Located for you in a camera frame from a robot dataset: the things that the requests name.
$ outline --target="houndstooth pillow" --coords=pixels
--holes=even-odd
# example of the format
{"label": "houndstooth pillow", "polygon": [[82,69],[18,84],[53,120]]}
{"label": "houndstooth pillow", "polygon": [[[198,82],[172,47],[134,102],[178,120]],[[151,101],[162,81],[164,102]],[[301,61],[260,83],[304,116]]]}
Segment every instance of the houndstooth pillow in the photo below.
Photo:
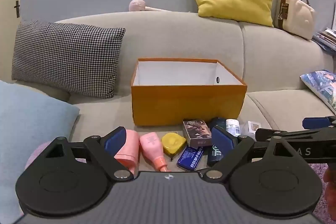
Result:
{"label": "houndstooth pillow", "polygon": [[111,98],[124,33],[124,28],[21,23],[16,32],[12,79]]}

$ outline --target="person's hand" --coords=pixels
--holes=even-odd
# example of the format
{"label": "person's hand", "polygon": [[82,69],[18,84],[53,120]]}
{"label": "person's hand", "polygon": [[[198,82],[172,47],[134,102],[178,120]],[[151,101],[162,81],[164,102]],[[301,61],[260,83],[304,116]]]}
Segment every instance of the person's hand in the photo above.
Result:
{"label": "person's hand", "polygon": [[328,183],[325,189],[325,200],[332,220],[336,220],[336,180],[334,178],[336,178],[336,171],[328,168],[324,173],[323,181]]}

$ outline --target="playing card box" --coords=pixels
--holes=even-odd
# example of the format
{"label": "playing card box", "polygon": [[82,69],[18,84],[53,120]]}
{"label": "playing card box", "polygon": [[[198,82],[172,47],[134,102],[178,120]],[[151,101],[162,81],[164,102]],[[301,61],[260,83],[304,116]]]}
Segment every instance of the playing card box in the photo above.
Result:
{"label": "playing card box", "polygon": [[212,145],[211,131],[203,120],[184,120],[183,136],[192,148]]}

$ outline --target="sofa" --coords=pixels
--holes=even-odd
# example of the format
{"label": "sofa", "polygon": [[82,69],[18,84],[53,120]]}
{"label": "sofa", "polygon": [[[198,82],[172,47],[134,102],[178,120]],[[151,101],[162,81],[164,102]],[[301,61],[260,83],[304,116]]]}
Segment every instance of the sofa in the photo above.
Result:
{"label": "sofa", "polygon": [[[333,115],[331,110],[300,80],[300,75],[320,69],[334,70],[332,56],[312,41],[282,30],[246,22],[201,18],[182,12],[123,12],[62,20],[63,23],[98,27],[124,27],[115,96],[111,99],[85,97],[62,90],[17,82],[67,101],[80,109],[71,141],[91,135],[104,136],[118,126],[139,134],[168,132],[182,134],[181,124],[169,127],[137,127],[132,119],[131,77],[138,58],[174,57],[217,59],[247,84],[238,120],[260,122],[263,128],[302,130],[305,117]],[[168,168],[176,166],[178,156]],[[198,169],[206,167],[202,157]],[[139,170],[153,170],[141,157]]]}

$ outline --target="pink bottle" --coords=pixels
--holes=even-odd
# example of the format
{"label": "pink bottle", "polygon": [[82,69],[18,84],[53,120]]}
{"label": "pink bottle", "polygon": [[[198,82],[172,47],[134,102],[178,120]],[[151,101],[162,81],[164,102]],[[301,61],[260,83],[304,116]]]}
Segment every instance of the pink bottle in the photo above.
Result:
{"label": "pink bottle", "polygon": [[139,134],[134,130],[126,129],[126,142],[114,158],[134,174],[138,156]]}
{"label": "pink bottle", "polygon": [[157,170],[169,172],[163,155],[162,143],[155,132],[142,135],[140,137],[140,144],[143,155],[154,164]]}

